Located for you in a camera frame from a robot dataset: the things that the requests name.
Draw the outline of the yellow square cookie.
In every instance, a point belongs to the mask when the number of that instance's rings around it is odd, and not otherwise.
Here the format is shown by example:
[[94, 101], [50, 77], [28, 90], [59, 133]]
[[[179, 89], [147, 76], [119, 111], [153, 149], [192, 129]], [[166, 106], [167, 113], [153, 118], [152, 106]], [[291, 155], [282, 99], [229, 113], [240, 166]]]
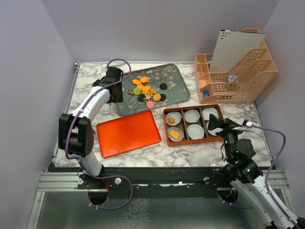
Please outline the yellow square cookie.
[[179, 132], [175, 131], [175, 130], [171, 130], [171, 131], [169, 132], [169, 136], [170, 136], [172, 139], [174, 139], [174, 140], [178, 140], [179, 137], [181, 136], [181, 134], [180, 134]]

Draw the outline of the brown swirl cookie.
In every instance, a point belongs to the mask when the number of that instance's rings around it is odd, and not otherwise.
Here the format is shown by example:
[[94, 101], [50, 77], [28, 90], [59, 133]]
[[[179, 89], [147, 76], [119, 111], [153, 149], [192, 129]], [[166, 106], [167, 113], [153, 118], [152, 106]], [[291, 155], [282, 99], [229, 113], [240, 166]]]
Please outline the brown swirl cookie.
[[168, 124], [173, 125], [173, 124], [175, 124], [176, 120], [175, 120], [173, 117], [169, 117], [169, 118], [167, 119], [167, 122], [168, 122]]

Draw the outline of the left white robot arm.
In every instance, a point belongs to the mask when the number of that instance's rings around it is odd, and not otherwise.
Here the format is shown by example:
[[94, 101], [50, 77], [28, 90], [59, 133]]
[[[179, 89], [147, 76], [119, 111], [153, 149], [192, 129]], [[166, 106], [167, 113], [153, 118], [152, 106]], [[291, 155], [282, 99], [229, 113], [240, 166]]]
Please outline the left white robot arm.
[[103, 165], [92, 152], [94, 133], [92, 122], [104, 104], [123, 102], [123, 71], [117, 67], [108, 67], [106, 76], [96, 80], [92, 90], [81, 105], [70, 114], [59, 117], [58, 147], [65, 151], [66, 158], [75, 159], [89, 176], [94, 188], [105, 184], [102, 174]]

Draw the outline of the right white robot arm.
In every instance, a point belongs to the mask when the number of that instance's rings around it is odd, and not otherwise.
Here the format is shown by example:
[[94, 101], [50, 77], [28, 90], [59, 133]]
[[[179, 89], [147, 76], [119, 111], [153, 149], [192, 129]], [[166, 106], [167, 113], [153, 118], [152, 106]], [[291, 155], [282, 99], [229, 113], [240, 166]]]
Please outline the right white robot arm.
[[220, 183], [225, 187], [235, 188], [238, 194], [250, 203], [267, 229], [303, 229], [304, 218], [294, 214], [269, 185], [271, 169], [264, 175], [253, 161], [256, 152], [251, 140], [238, 137], [241, 133], [250, 132], [258, 126], [250, 120], [238, 124], [228, 118], [220, 119], [211, 114], [208, 130], [217, 128], [221, 129], [217, 136], [224, 141], [227, 161], [220, 169]]

